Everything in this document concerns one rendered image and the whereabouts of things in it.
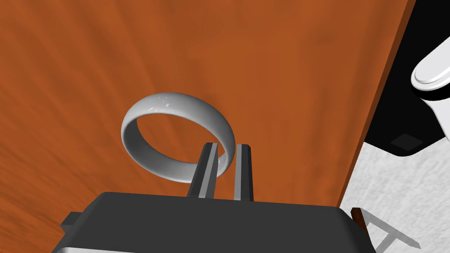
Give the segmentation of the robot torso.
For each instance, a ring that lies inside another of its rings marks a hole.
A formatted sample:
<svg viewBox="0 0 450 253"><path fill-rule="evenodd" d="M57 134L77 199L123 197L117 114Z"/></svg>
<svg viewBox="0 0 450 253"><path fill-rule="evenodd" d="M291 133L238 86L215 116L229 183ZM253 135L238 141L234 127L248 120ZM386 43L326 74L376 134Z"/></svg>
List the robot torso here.
<svg viewBox="0 0 450 253"><path fill-rule="evenodd" d="M418 62L410 82L413 92L431 108L450 142L450 37Z"/></svg>

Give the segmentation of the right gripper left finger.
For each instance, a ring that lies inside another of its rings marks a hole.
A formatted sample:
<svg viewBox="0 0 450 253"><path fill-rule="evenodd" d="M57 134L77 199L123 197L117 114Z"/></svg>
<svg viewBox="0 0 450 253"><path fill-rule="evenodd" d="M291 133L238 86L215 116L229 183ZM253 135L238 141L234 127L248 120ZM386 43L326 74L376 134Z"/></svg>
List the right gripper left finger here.
<svg viewBox="0 0 450 253"><path fill-rule="evenodd" d="M193 198L214 198L218 172L218 144L206 143L191 181L187 196Z"/></svg>

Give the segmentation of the grey ring door handle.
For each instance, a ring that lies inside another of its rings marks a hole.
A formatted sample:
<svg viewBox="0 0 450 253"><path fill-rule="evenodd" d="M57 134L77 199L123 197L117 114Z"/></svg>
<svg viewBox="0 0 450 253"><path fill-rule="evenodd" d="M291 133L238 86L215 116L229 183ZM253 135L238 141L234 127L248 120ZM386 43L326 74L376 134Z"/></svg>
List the grey ring door handle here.
<svg viewBox="0 0 450 253"><path fill-rule="evenodd" d="M217 177L231 165L235 156L235 135L226 118L205 101L181 93L152 94L136 102L126 113L121 126L121 139L129 156L141 167L159 177L191 183L197 164L172 159L154 149L139 131L137 118L166 114L190 120L213 134L224 148L218 159Z"/></svg>

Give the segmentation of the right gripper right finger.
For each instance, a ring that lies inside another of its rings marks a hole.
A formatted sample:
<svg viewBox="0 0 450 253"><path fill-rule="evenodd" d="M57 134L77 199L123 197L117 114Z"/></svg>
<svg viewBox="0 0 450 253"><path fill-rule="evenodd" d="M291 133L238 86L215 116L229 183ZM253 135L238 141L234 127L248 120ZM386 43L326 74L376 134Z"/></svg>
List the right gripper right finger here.
<svg viewBox="0 0 450 253"><path fill-rule="evenodd" d="M254 200L251 148L246 144L238 144L236 149L234 200Z"/></svg>

